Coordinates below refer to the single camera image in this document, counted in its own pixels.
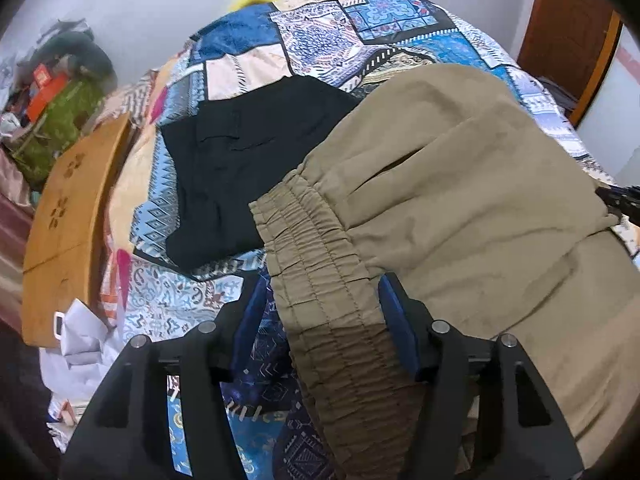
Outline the khaki elastic-waist pants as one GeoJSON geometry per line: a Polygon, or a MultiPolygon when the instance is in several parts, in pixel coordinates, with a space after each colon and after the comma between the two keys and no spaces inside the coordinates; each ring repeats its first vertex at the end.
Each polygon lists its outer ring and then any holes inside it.
{"type": "Polygon", "coordinates": [[[518,338],[587,466],[631,440],[639,271],[596,188],[501,80],[436,64],[381,84],[250,204],[340,477],[394,478],[418,420],[378,305],[387,271],[462,333],[518,338]]]}

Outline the white crumpled cloth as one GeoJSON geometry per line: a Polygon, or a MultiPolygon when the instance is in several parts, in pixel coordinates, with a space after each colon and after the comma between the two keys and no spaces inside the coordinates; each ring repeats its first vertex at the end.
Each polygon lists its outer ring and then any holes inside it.
{"type": "Polygon", "coordinates": [[[51,393],[48,433],[59,451],[70,439],[106,373],[122,350],[122,335],[113,320],[104,321],[76,299],[54,315],[54,349],[39,350],[43,385],[51,393]]]}

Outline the brown wooden door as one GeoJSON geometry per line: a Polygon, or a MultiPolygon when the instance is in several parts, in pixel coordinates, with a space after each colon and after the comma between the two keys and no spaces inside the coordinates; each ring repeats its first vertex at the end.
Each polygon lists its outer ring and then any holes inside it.
{"type": "Polygon", "coordinates": [[[615,54],[623,22],[608,0],[534,0],[518,64],[577,99],[577,127],[615,54]]]}

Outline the wooden bed headboard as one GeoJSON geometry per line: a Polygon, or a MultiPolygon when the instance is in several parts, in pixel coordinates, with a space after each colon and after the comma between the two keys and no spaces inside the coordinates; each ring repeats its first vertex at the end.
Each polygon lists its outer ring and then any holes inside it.
{"type": "Polygon", "coordinates": [[[49,174],[23,264],[22,337],[29,346],[58,348],[58,318],[74,300],[96,310],[104,207],[131,128],[129,114],[104,122],[61,155],[49,174]]]}

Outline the black folded garment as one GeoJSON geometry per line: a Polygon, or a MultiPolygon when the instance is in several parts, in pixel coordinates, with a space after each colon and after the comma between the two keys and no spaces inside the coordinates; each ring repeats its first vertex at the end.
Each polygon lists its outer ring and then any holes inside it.
{"type": "Polygon", "coordinates": [[[160,129],[175,165],[179,225],[166,252],[184,272],[262,247],[250,203],[294,169],[359,101],[314,77],[284,77],[160,129]]]}

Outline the blue patchwork bedspread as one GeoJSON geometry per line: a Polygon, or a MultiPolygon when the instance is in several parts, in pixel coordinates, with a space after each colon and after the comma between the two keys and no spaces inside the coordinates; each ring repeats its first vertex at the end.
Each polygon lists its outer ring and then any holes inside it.
{"type": "Polygon", "coordinates": [[[229,13],[196,32],[160,71],[134,86],[118,114],[134,112],[140,138],[106,206],[108,242],[130,255],[119,285],[122,342],[164,340],[213,319],[240,271],[262,274],[262,320],[242,374],[222,384],[247,479],[331,478],[328,456],[300,405],[265,254],[254,249],[209,263],[187,278],[174,270],[166,237],[178,226],[174,162],[156,127],[193,119],[203,104],[235,98],[283,77],[311,76],[363,99],[379,84],[432,63],[472,66],[501,79],[538,126],[591,177],[615,181],[587,154],[541,82],[494,38],[428,0],[281,0],[229,13]]]}

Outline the green patterned bag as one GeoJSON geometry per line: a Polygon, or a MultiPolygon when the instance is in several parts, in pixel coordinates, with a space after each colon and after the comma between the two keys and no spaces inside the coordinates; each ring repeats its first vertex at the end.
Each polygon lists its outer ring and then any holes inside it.
{"type": "Polygon", "coordinates": [[[33,190],[43,189],[56,160],[80,138],[103,98],[94,81],[72,80],[44,107],[32,128],[6,141],[10,157],[33,190]]]}

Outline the orange box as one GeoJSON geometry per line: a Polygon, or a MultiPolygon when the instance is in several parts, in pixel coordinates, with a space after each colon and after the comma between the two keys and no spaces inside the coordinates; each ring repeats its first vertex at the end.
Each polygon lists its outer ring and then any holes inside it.
{"type": "Polygon", "coordinates": [[[55,75],[40,63],[34,72],[36,93],[30,98],[26,115],[30,122],[35,122],[48,104],[65,88],[68,83],[66,73],[55,75]]]}

